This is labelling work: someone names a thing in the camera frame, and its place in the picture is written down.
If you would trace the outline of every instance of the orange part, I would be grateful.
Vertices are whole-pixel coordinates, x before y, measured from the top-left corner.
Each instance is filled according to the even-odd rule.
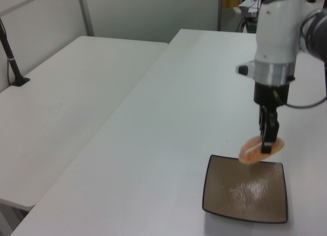
[[[262,139],[261,136],[256,136],[248,140],[240,150],[239,161],[246,164],[256,163],[268,158],[278,152],[284,146],[284,141],[277,137],[273,143],[271,153],[261,153]]]

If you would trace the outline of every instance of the brown plate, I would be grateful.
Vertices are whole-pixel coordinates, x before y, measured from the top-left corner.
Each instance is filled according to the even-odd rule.
[[[237,158],[212,155],[205,176],[202,209],[243,221],[286,223],[282,163],[248,165]]]

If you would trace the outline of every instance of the black stand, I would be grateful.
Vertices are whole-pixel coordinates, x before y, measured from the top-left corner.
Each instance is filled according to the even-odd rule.
[[[2,46],[4,47],[4,50],[6,52],[6,55],[7,55],[7,58],[9,60],[10,66],[11,66],[13,72],[14,72],[14,75],[15,75],[15,82],[12,83],[11,85],[20,87],[20,86],[24,85],[25,83],[27,83],[30,79],[24,78],[21,75],[21,73],[19,71],[19,68],[17,66],[16,60],[15,60],[15,57],[12,54],[11,48],[9,46],[9,42],[7,40],[7,35],[6,35],[6,32],[5,32],[3,26],[0,27],[0,40],[1,40]]]

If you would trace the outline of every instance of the white wall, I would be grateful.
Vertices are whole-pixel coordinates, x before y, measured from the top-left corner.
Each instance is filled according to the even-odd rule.
[[[35,0],[1,19],[23,75],[86,35],[78,0]],[[0,46],[0,92],[8,87],[6,58]]]
[[[86,0],[86,4],[98,37],[170,42],[181,28],[217,30],[218,0]]]

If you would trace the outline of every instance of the metal pole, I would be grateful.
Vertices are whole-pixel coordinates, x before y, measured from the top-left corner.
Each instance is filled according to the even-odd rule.
[[[223,8],[223,0],[218,0],[218,24],[217,31],[221,31],[221,11]]]

